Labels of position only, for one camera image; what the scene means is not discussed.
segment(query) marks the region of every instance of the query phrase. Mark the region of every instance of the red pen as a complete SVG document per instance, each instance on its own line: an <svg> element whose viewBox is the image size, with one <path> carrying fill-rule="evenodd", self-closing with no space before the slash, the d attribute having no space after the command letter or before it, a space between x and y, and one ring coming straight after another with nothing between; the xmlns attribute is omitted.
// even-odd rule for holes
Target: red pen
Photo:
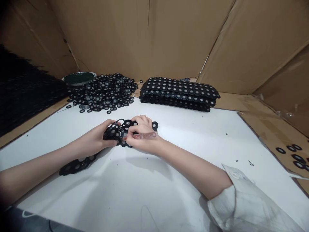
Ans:
<svg viewBox="0 0 309 232"><path fill-rule="evenodd" d="M158 135L158 132L150 132L150 133L135 134L135 135L132 135L132 137L134 139L153 139L157 137L157 135Z"/></svg>

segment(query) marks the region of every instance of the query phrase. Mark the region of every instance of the white work surface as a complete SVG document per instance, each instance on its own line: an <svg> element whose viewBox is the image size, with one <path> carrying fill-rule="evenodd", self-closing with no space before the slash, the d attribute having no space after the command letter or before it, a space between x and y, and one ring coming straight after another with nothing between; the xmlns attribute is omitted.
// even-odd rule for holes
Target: white work surface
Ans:
<svg viewBox="0 0 309 232"><path fill-rule="evenodd" d="M240 169L309 228L308 198L235 111L206 113L138 99L111 114L63 109L2 149L1 170L60 148L108 118L145 114L158 122L164 139L220 168ZM18 207L84 231L217 231L207 201L186 178L156 156L121 146L102 151L77 174L51 176Z"/></svg>

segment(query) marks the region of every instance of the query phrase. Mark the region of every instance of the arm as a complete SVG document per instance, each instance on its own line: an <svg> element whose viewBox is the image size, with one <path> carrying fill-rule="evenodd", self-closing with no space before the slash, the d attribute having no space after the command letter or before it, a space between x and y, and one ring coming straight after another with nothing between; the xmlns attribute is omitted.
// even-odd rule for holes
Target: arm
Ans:
<svg viewBox="0 0 309 232"><path fill-rule="evenodd" d="M117 145L115 140L103 140L106 128L115 122L108 119L80 138L55 151L0 172L0 192L3 203L14 203L25 193L72 160L88 157L106 147Z"/></svg>
<svg viewBox="0 0 309 232"><path fill-rule="evenodd" d="M129 127L127 143L138 149L156 154L183 174L208 199L218 196L224 189L232 185L226 172L206 160L157 137L151 140L133 139L133 132L153 132L152 121L145 115L132 119L138 125Z"/></svg>

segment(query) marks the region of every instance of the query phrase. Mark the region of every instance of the green bowl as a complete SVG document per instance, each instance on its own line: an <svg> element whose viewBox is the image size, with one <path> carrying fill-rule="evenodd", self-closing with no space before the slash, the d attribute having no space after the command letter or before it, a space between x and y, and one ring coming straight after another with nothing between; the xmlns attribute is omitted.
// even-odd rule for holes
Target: green bowl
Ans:
<svg viewBox="0 0 309 232"><path fill-rule="evenodd" d="M97 75L93 72L76 72L63 77L62 80L70 86L77 87L88 83L96 77Z"/></svg>

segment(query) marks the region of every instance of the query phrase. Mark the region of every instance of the black furry material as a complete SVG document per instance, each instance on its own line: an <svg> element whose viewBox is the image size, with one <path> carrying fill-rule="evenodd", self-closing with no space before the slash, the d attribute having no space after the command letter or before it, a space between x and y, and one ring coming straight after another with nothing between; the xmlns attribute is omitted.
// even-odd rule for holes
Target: black furry material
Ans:
<svg viewBox="0 0 309 232"><path fill-rule="evenodd" d="M0 137L68 96L67 85L0 44Z"/></svg>

